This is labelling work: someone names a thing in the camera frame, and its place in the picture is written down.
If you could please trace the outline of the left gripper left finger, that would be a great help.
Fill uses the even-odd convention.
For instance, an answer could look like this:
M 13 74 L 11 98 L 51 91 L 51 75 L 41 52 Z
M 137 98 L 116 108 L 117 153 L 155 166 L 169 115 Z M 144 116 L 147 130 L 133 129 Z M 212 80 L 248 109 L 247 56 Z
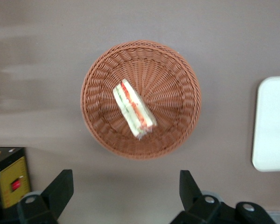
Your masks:
M 57 224 L 74 193 L 73 172 L 63 170 L 42 192 L 30 192 L 17 203 L 21 224 Z

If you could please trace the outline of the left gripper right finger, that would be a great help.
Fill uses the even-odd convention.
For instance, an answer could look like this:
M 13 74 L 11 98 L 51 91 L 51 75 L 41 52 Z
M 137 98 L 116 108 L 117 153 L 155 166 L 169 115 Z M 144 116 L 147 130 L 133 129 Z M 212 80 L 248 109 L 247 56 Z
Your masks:
M 204 195 L 188 170 L 180 171 L 179 195 L 184 207 L 173 224 L 225 224 L 222 203 L 212 195 Z

